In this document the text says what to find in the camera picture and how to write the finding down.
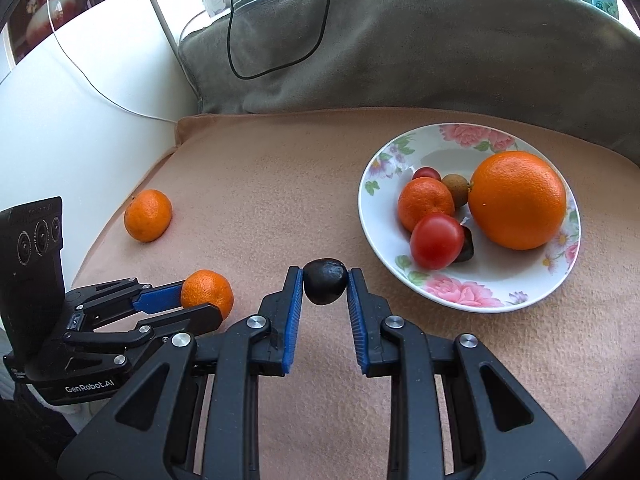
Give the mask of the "small mandarin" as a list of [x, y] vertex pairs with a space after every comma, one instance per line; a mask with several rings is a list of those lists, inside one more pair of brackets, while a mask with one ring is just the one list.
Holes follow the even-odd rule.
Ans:
[[231, 285], [224, 276], [211, 270], [198, 270], [183, 282], [180, 304], [183, 308], [211, 304], [225, 320], [233, 308], [234, 296]]
[[397, 214], [401, 225], [412, 232], [428, 214], [448, 214], [456, 211], [454, 199], [446, 185], [433, 178], [411, 180], [401, 191], [397, 202]]

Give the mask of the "large orange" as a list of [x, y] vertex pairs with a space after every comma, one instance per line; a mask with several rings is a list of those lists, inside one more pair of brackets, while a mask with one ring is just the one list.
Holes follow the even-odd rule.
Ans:
[[492, 242], [512, 250], [531, 250], [550, 242], [562, 226], [565, 185], [550, 164], [536, 155], [498, 153], [472, 174], [469, 208]]
[[171, 219], [169, 198], [157, 190], [144, 190], [126, 208], [124, 226], [134, 240], [151, 243], [165, 233]]

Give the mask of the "dark plum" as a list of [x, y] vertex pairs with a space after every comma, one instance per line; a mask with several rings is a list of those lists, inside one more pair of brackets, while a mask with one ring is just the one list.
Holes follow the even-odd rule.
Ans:
[[472, 231], [467, 226], [462, 226], [462, 231], [464, 234], [464, 241], [454, 263], [462, 263], [471, 260], [474, 256], [474, 243], [473, 243], [473, 235]]
[[303, 283], [307, 298], [317, 306], [325, 306], [342, 296], [348, 272], [340, 260], [317, 259], [303, 267]]

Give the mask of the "small brown kiwi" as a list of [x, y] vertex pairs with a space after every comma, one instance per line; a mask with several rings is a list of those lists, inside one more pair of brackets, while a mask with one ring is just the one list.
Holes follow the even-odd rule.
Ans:
[[454, 208], [460, 209], [468, 203], [470, 184], [465, 177], [460, 174], [446, 174], [442, 177], [442, 184], [448, 188], [454, 200]]

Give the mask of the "small red cherry tomato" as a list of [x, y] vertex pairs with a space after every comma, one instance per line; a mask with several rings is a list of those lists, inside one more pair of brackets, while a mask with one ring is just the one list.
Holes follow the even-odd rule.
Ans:
[[442, 180], [442, 177], [440, 176], [439, 172], [432, 167], [419, 168], [413, 173], [412, 178], [413, 179], [430, 178], [436, 181]]

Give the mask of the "beige cloth mat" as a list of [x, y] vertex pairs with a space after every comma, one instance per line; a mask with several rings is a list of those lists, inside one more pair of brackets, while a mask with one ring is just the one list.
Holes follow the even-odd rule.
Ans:
[[[582, 217], [573, 272], [546, 301], [479, 315], [448, 309], [400, 284], [360, 228], [363, 169], [399, 133], [474, 122], [515, 134], [564, 174]], [[131, 278], [161, 285], [210, 269], [228, 278], [228, 324], [257, 311], [289, 266], [337, 258], [361, 268], [370, 292], [424, 332], [472, 333], [518, 378], [590, 464], [639, 396], [639, 167], [550, 130], [434, 110], [338, 110], [186, 118], [179, 146], [145, 182], [174, 218], [138, 244], [122, 215], [103, 231], [73, 286]], [[259, 382], [261, 479], [386, 479], [390, 380], [357, 365], [343, 296], [305, 300], [292, 373]]]

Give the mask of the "floral white ceramic plate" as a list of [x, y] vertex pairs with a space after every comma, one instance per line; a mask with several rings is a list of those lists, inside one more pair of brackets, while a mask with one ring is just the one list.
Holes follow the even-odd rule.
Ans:
[[368, 162], [358, 188], [358, 214], [369, 245], [387, 270], [417, 294], [460, 311], [511, 312], [544, 300], [572, 272], [582, 241], [575, 196], [566, 196], [558, 234], [548, 244], [516, 252], [488, 240], [468, 207], [457, 211], [472, 233], [474, 255], [467, 262], [430, 271], [410, 254], [409, 232], [397, 217], [400, 192], [416, 170], [431, 167], [441, 176], [472, 177], [491, 155], [520, 151], [533, 155], [533, 145], [511, 133], [468, 122], [444, 122], [415, 128], [387, 142]]

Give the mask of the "dark plum in plate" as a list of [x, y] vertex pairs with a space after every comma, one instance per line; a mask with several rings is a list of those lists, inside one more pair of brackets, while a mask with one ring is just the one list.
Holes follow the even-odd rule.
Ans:
[[474, 243], [473, 243], [473, 235], [472, 231], [467, 226], [462, 226], [462, 231], [464, 234], [464, 241], [454, 263], [462, 263], [471, 260], [474, 256]]

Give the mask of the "red tomato in plate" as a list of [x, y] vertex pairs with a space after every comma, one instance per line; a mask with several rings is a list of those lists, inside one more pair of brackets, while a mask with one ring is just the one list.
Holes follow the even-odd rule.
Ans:
[[440, 270], [458, 258], [464, 245], [462, 226], [446, 214], [428, 214], [410, 236], [414, 262], [426, 270]]

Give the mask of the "small mandarin in plate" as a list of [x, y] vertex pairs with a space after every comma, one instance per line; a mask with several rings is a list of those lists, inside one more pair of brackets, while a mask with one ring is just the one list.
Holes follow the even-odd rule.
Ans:
[[412, 232], [428, 214], [448, 214], [456, 211], [454, 199], [446, 185], [433, 178], [411, 180], [401, 191], [397, 202], [397, 214], [401, 225]]

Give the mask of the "large orange in plate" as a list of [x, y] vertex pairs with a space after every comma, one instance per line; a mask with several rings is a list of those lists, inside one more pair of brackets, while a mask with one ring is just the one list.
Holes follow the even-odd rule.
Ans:
[[512, 250], [531, 250], [550, 242], [562, 226], [565, 185], [550, 164], [536, 155], [498, 153], [472, 174], [469, 208], [492, 242]]

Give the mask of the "grey blanket covered backrest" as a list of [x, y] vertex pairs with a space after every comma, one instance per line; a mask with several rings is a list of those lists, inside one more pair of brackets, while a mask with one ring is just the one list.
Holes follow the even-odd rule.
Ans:
[[244, 0], [179, 53], [205, 113], [460, 110], [639, 157], [639, 39], [580, 0]]

